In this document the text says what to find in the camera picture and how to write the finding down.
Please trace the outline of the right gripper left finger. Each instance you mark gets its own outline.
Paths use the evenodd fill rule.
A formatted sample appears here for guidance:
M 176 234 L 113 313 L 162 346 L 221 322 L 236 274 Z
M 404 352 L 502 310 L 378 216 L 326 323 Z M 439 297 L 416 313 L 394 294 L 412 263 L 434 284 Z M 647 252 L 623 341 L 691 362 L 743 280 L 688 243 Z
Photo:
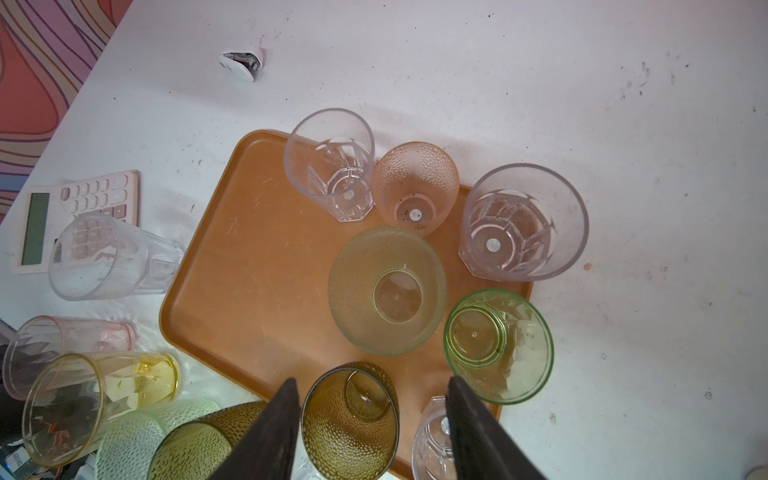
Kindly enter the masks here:
M 297 382 L 287 379 L 210 479 L 290 479 L 299 434 Z

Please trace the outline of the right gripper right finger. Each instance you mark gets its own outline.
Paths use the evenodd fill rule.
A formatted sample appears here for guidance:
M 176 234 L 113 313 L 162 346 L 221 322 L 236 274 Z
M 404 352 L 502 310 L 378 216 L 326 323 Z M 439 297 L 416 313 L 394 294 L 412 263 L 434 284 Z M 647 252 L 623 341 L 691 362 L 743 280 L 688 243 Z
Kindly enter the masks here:
M 545 479 L 463 378 L 450 379 L 446 409 L 458 479 Z

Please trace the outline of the small clear glass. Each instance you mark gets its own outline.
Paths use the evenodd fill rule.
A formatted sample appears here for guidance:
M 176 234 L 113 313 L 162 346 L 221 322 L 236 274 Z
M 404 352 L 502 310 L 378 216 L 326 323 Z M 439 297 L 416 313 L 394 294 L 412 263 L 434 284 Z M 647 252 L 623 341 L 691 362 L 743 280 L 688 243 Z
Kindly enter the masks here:
M 457 479 L 445 396 L 432 397 L 422 411 L 411 463 L 415 479 Z

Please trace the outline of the dark olive glass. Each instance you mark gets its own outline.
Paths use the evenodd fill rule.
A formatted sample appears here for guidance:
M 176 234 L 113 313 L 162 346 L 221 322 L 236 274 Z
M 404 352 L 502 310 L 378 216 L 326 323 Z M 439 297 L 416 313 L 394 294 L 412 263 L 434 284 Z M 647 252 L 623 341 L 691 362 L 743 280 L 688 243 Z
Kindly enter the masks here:
M 267 405 L 263 400 L 243 403 L 176 427 L 157 448 L 147 479 L 207 479 Z

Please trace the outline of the light green ribbed glass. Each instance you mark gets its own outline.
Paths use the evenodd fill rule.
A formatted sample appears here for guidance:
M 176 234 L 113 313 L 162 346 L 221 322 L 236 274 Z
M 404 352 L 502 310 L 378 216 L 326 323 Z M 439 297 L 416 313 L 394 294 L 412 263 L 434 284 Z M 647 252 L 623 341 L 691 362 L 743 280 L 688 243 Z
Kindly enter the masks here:
M 554 366 L 545 318 L 523 296 L 499 288 L 462 298 L 448 315 L 443 344 L 453 374 L 480 399 L 497 405 L 536 396 Z

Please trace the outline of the frosted pale green tumbler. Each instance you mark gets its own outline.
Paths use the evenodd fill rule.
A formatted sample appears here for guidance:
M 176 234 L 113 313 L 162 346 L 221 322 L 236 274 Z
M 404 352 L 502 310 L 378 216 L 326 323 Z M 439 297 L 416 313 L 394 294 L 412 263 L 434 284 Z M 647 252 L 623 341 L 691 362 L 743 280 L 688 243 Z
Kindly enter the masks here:
M 365 230 L 340 251 L 328 280 L 331 316 L 353 345 L 396 356 L 423 345 L 437 330 L 448 285 L 435 250 L 400 227 Z

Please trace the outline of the clear ribbed glass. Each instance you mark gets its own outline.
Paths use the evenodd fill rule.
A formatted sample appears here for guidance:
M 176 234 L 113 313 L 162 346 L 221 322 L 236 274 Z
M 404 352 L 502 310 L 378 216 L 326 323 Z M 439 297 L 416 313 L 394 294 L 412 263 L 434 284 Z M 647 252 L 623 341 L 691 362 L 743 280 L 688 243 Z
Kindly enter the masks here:
M 589 230 L 585 201 L 564 176 L 541 165 L 512 163 L 486 173 L 471 188 L 459 256 L 479 278 L 542 281 L 579 260 Z

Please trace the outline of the frosted pink tumbler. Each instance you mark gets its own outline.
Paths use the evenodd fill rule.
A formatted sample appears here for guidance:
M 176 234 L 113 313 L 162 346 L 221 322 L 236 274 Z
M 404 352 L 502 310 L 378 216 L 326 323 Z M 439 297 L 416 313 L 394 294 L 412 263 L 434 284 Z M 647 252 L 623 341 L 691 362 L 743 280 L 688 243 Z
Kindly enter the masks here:
M 384 221 L 425 237 L 448 217 L 460 179 L 453 159 L 427 142 L 408 142 L 387 152 L 374 170 L 372 192 Z

